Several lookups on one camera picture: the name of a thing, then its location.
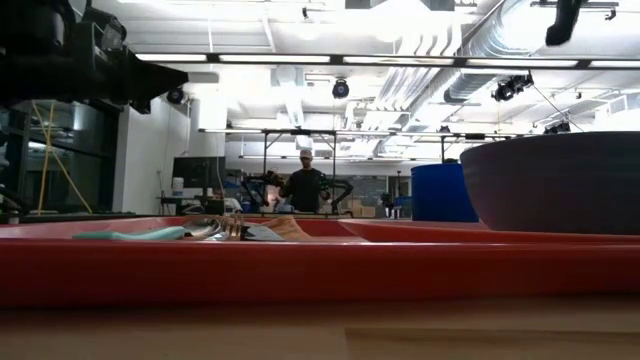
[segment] teal cloth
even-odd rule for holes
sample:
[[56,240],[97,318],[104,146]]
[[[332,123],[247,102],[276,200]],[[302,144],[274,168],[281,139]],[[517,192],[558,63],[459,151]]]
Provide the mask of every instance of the teal cloth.
[[92,231],[75,234],[72,238],[94,240],[176,240],[183,238],[186,232],[186,229],[182,226],[170,226],[127,234],[116,231]]

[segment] robotic arm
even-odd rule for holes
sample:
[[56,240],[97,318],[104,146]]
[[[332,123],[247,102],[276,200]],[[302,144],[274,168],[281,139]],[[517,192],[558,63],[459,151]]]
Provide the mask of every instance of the robotic arm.
[[0,1],[0,105],[30,99],[110,99],[143,114],[153,98],[188,74],[141,61],[126,28],[87,1],[82,18],[69,0]]
[[560,46],[571,39],[578,21],[580,7],[589,0],[557,0],[556,21],[547,29],[547,46]]
[[[253,192],[249,188],[249,184],[251,183],[262,184],[262,186],[259,186],[256,190],[254,190],[258,194],[258,196],[260,196],[259,199],[255,198]],[[261,204],[262,206],[269,206],[269,201],[267,201],[264,194],[264,188],[267,185],[273,185],[279,188],[285,187],[284,180],[282,180],[280,175],[276,174],[272,170],[269,170],[266,174],[260,176],[246,176],[243,178],[240,184],[242,185],[242,188],[245,189],[249,194],[251,202],[253,204]]]
[[353,192],[353,185],[346,180],[327,180],[328,188],[343,189],[342,194],[331,201],[331,212],[338,214],[338,204]]

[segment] computer monitor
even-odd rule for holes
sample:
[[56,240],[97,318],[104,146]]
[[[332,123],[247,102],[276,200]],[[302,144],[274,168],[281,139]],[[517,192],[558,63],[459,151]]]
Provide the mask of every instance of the computer monitor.
[[173,177],[183,178],[185,188],[220,189],[226,179],[224,160],[220,156],[177,157],[173,159]]

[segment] man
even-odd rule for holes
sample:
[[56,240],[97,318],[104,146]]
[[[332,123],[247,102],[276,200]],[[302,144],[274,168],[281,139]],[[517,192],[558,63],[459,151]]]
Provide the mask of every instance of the man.
[[291,205],[302,212],[317,212],[320,208],[318,195],[325,201],[330,196],[323,189],[324,174],[311,167],[312,160],[311,150],[300,150],[302,169],[291,174],[286,185],[280,189],[280,196],[286,198],[291,195]]

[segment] cap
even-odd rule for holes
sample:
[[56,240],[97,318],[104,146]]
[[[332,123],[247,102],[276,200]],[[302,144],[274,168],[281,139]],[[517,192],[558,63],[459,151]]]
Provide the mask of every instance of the cap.
[[302,149],[302,150],[300,150],[300,157],[301,158],[312,159],[313,158],[313,154],[311,153],[311,150],[309,150],[309,149]]

